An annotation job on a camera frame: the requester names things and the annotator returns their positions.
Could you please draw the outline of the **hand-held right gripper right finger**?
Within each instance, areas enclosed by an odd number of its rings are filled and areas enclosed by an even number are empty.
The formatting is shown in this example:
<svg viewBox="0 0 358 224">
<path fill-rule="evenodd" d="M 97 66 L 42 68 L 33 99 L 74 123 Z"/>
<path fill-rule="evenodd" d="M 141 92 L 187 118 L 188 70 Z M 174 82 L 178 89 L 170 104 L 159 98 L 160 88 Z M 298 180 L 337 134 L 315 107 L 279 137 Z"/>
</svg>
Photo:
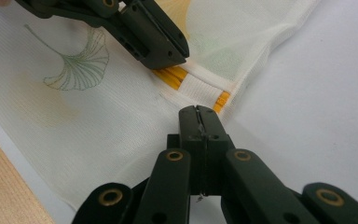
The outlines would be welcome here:
<svg viewBox="0 0 358 224">
<path fill-rule="evenodd" d="M 226 153 L 233 148 L 220 118 L 206 106 L 198 106 L 204 140 L 204 162 L 202 166 L 202 188 L 204 195 L 220 195 L 224 184 L 223 161 Z"/>
</svg>

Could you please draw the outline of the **white table sheet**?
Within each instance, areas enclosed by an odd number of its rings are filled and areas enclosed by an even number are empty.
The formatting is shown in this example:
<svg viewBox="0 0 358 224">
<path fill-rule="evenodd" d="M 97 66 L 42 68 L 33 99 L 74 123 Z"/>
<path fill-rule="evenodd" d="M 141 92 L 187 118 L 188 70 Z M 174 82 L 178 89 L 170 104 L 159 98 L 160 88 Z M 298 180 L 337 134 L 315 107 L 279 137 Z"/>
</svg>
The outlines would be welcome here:
<svg viewBox="0 0 358 224">
<path fill-rule="evenodd" d="M 327 182 L 358 200 L 358 0 L 319 0 L 221 120 L 288 187 Z"/>
</svg>

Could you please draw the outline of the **white leaf-print cloth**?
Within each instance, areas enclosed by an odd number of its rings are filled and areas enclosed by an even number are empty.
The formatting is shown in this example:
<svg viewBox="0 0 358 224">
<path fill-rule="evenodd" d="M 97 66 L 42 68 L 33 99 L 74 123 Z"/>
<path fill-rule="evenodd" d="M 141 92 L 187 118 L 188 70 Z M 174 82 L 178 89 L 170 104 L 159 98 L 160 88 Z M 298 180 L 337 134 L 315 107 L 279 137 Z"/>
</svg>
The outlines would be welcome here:
<svg viewBox="0 0 358 224">
<path fill-rule="evenodd" d="M 103 28 L 0 7 L 0 126 L 73 207 L 146 178 L 178 113 L 228 119 L 249 79 L 319 0 L 156 0 L 184 33 L 184 64 L 150 70 Z"/>
</svg>

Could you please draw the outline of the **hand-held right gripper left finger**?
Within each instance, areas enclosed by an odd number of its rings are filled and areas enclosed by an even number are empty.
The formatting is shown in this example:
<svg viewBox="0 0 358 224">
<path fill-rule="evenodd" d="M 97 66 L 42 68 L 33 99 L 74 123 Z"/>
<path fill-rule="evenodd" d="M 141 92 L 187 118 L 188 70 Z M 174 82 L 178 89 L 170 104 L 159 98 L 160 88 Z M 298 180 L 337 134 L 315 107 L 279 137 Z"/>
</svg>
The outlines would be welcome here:
<svg viewBox="0 0 358 224">
<path fill-rule="evenodd" d="M 197 108 L 187 106 L 179 111 L 179 133 L 167 136 L 167 149 L 181 148 L 190 154 L 190 193 L 203 194 L 202 189 L 202 154 L 203 140 Z"/>
</svg>

